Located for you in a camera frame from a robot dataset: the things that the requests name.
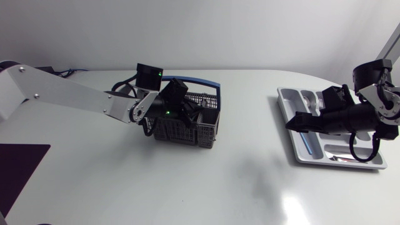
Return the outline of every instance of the metal tray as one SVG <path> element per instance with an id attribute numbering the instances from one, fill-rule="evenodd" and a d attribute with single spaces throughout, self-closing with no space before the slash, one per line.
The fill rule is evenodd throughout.
<path id="1" fill-rule="evenodd" d="M 278 103 L 281 108 L 285 123 L 296 111 L 320 115 L 319 110 L 324 107 L 321 91 L 310 91 L 279 87 Z M 386 169 L 387 164 L 381 152 L 369 162 L 358 162 L 349 150 L 350 134 L 328 135 L 315 132 L 298 133 L 289 131 L 293 143 L 294 153 L 300 163 L 321 164 L 330 166 L 344 166 L 350 168 Z M 354 151 L 362 158 L 372 152 L 371 135 L 367 132 L 358 133 L 354 141 Z"/>

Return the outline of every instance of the black plastic basket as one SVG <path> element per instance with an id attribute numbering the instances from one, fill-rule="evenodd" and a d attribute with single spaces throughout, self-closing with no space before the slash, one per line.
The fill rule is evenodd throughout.
<path id="1" fill-rule="evenodd" d="M 180 79 L 184 82 L 216 88 L 216 95 L 199 94 L 188 92 L 186 97 L 192 99 L 198 104 L 203 104 L 205 109 L 200 112 L 197 118 L 197 126 L 189 129 L 178 119 L 160 117 L 157 119 L 154 130 L 154 138 L 162 141 L 172 141 L 175 143 L 197 145 L 203 148 L 212 148 L 215 137 L 218 132 L 219 112 L 221 110 L 221 92 L 220 85 L 215 82 L 179 76 L 165 76 L 163 81 L 169 81 L 172 78 Z M 148 128 L 151 129 L 155 122 L 154 118 L 148 118 Z"/>

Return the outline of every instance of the white table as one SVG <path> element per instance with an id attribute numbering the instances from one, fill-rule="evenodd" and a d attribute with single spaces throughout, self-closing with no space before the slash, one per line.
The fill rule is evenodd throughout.
<path id="1" fill-rule="evenodd" d="M 106 91 L 134 73 L 80 72 L 71 80 Z M 8 224 L 400 224 L 400 138 L 381 142 L 388 164 L 382 171 L 294 158 L 276 88 L 333 83 L 286 71 L 164 75 L 221 83 L 212 149 L 156 141 L 135 124 L 28 101 L 0 124 L 0 143 L 51 148 Z"/>

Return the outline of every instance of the basket handle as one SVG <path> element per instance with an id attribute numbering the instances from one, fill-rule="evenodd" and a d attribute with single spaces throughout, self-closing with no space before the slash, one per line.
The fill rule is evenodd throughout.
<path id="1" fill-rule="evenodd" d="M 170 81 L 172 79 L 180 79 L 183 82 L 193 83 L 193 84 L 200 84 L 207 87 L 215 88 L 217 91 L 217 110 L 221 110 L 221 85 L 217 82 L 208 81 L 205 79 L 199 79 L 194 77 L 184 77 L 184 76 L 163 76 L 162 81 Z"/>

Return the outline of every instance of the robotic arm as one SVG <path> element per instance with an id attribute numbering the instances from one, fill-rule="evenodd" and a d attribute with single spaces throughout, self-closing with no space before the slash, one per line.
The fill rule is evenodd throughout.
<path id="1" fill-rule="evenodd" d="M 27 99 L 103 113 L 124 123 L 135 122 L 143 126 L 147 136 L 151 136 L 160 117 L 180 119 L 193 128 L 206 104 L 186 98 L 188 87 L 179 79 L 170 79 L 159 91 L 163 69 L 143 64 L 137 65 L 135 76 L 106 92 L 13 61 L 0 62 L 0 73 L 7 73 Z M 154 120 L 152 127 L 148 127 L 149 118 Z"/>
<path id="2" fill-rule="evenodd" d="M 353 71 L 354 91 L 361 103 L 355 104 L 347 85 L 329 87 L 322 92 L 325 108 L 320 116 L 306 112 L 296 115 L 286 123 L 286 128 L 307 133 L 351 133 L 350 152 L 361 162 L 372 160 L 379 150 L 381 139 L 394 140 L 398 135 L 400 118 L 400 87 L 391 84 L 392 63 L 379 59 L 356 67 Z M 358 157 L 353 148 L 357 132 L 375 131 L 372 136 L 372 154 Z"/>

